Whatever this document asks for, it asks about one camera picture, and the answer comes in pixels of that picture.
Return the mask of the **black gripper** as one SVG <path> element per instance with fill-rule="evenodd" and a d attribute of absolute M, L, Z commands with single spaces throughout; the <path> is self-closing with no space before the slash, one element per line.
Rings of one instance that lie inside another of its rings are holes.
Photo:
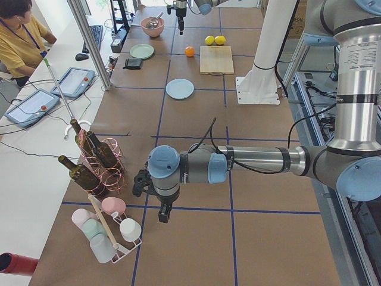
<path fill-rule="evenodd" d="M 170 220 L 170 213 L 173 203 L 178 199 L 180 194 L 180 188 L 177 187 L 175 191 L 172 191 L 169 195 L 157 193 L 157 197 L 161 202 L 161 208 L 158 212 L 158 218 L 161 223 L 168 223 Z"/>
<path fill-rule="evenodd" d="M 187 0 L 176 0 L 172 4 L 167 4 L 167 14 L 170 15 L 172 10 L 175 10 L 178 17 L 179 35 L 184 31 L 184 17 L 187 13 Z"/>

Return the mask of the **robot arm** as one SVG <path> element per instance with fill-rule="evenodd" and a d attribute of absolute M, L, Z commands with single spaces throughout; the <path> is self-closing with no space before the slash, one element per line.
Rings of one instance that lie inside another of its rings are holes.
<path fill-rule="evenodd" d="M 334 138 L 325 147 L 198 143 L 182 153 L 168 145 L 156 147 L 148 156 L 149 190 L 161 201 L 160 222 L 168 222 L 181 184 L 220 183 L 237 167 L 308 176 L 355 201 L 380 198 L 380 2 L 309 1 L 307 7 L 309 34 L 332 36 L 340 47 Z"/>
<path fill-rule="evenodd" d="M 216 7 L 225 1 L 215 1 L 215 0 L 195 0 L 194 3 L 199 10 L 201 15 L 207 15 L 211 12 L 213 7 Z M 183 34 L 185 28 L 184 19 L 187 15 L 187 11 L 192 11 L 190 1 L 187 0 L 176 0 L 172 4 L 166 5 L 167 14 L 170 15 L 172 11 L 175 12 L 177 18 L 177 26 L 179 30 L 179 35 Z"/>

